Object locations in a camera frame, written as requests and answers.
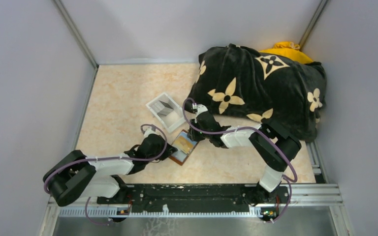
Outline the brown leather card holder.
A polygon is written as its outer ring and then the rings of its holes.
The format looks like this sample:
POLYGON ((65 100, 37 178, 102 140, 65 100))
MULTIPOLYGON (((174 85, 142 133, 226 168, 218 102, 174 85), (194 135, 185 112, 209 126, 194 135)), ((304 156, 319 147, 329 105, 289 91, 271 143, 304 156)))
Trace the brown leather card holder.
POLYGON ((169 158, 182 166, 197 147, 199 142, 192 141, 186 130, 181 130, 175 140, 172 142, 172 147, 176 149, 169 158))

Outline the white translucent plastic card box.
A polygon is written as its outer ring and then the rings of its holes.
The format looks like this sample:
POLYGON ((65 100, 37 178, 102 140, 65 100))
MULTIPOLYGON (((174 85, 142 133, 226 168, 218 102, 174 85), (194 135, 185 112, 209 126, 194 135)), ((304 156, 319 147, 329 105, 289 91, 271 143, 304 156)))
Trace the white translucent plastic card box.
POLYGON ((168 133, 174 132, 185 123, 182 107, 166 92, 146 104, 168 133))

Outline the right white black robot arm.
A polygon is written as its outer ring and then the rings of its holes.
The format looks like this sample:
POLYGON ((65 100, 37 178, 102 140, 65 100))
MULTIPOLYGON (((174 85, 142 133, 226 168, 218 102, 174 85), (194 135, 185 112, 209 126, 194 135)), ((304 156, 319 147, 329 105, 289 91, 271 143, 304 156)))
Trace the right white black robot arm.
POLYGON ((189 138, 195 142, 208 139, 218 148, 252 147, 266 163, 258 185, 258 198, 271 202, 277 195, 284 172, 291 168, 295 182, 297 174, 291 161, 302 148, 300 141, 276 121, 257 126, 221 126, 214 116, 206 112, 189 120, 189 138))

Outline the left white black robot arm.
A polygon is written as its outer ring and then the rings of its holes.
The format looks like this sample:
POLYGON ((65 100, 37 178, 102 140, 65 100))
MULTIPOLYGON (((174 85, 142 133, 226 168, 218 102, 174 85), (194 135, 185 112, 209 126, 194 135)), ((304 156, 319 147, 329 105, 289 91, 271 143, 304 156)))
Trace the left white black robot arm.
POLYGON ((44 190, 60 207, 89 197, 108 198, 120 204, 128 197, 121 176, 140 172, 150 162, 162 161, 176 151, 177 148, 154 133, 114 157, 88 157, 74 150, 44 175, 44 190))

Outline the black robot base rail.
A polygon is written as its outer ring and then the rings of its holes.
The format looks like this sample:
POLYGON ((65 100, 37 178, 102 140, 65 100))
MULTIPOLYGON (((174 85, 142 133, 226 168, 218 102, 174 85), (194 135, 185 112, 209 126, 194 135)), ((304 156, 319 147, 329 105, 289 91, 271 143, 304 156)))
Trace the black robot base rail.
POLYGON ((98 197, 97 203, 131 205, 133 213, 160 212, 167 206, 171 213, 239 213, 250 207, 270 204, 275 208, 287 203, 288 188, 267 192, 258 184, 126 184, 112 198, 98 197))

